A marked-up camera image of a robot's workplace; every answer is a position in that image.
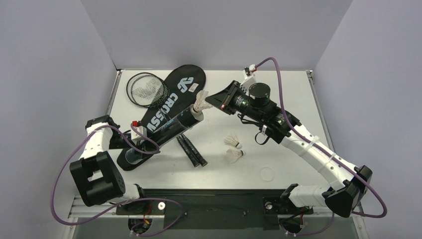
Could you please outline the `white shuttlecock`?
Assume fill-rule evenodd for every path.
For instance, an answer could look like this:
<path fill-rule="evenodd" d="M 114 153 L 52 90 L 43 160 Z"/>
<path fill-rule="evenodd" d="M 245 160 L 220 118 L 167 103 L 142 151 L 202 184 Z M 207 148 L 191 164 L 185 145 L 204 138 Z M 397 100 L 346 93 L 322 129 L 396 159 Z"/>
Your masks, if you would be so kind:
<path fill-rule="evenodd" d="M 224 139 L 224 143 L 226 145 L 232 146 L 232 147 L 237 148 L 237 149 L 242 148 L 242 144 L 240 143 L 240 141 L 238 140 L 237 136 L 234 133 L 231 133 L 230 135 L 228 135 Z"/>
<path fill-rule="evenodd" d="M 200 113 L 202 110 L 210 109 L 213 107 L 210 103 L 206 101 L 208 96 L 208 91 L 200 90 L 196 95 L 196 101 L 193 104 L 192 110 L 195 113 Z"/>
<path fill-rule="evenodd" d="M 245 155 L 245 151 L 244 150 L 234 150 L 234 149 L 228 149 L 226 151 L 226 159 L 228 160 L 228 162 L 230 162 L 231 164 L 236 163 L 241 157 L 243 157 Z"/>

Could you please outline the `black shuttlecock tube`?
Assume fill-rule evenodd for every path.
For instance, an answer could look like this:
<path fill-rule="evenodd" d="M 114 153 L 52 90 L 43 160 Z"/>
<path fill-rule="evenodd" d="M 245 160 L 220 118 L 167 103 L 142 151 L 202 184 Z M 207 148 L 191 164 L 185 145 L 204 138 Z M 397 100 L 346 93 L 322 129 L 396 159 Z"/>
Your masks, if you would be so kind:
<path fill-rule="evenodd" d="M 203 119 L 204 114 L 202 111 L 195 111 L 193 105 L 187 107 L 153 132 L 152 135 L 149 136 L 151 141 L 144 140 L 137 146 L 137 149 L 142 150 L 143 152 L 131 148 L 125 152 L 120 162 L 137 167 L 143 160 L 151 157 L 152 152 L 159 150 L 170 140 L 192 128 Z"/>

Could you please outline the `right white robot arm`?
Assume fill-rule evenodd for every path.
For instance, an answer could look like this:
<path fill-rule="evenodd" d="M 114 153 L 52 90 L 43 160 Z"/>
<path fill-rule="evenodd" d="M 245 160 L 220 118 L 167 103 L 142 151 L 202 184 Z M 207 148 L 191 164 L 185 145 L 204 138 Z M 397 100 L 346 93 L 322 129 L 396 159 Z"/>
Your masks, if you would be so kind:
<path fill-rule="evenodd" d="M 341 217 L 349 217 L 366 194 L 372 170 L 340 159 L 294 115 L 282 113 L 270 99 L 270 92 L 264 83 L 255 83 L 245 90 L 239 82 L 232 81 L 224 90 L 206 97 L 206 102 L 228 115 L 248 117 L 245 124 L 258 126 L 268 138 L 297 154 L 328 182 L 328 186 L 289 186 L 281 196 L 286 213 L 303 207 L 327 207 Z"/>

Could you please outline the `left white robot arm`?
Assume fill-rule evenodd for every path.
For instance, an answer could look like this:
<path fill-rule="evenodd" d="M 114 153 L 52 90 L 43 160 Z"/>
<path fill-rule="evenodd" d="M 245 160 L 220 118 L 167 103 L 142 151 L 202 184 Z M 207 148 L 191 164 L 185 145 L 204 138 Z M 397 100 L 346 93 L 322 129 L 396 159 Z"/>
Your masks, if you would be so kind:
<path fill-rule="evenodd" d="M 117 125 L 109 115 L 87 121 L 91 135 L 79 160 L 70 163 L 69 169 L 86 206 L 101 205 L 113 199 L 129 201 L 129 208 L 136 214 L 148 209 L 148 200 L 137 184 L 126 183 L 109 154 L 110 149 L 125 149 L 133 144 L 130 136 L 113 129 Z"/>

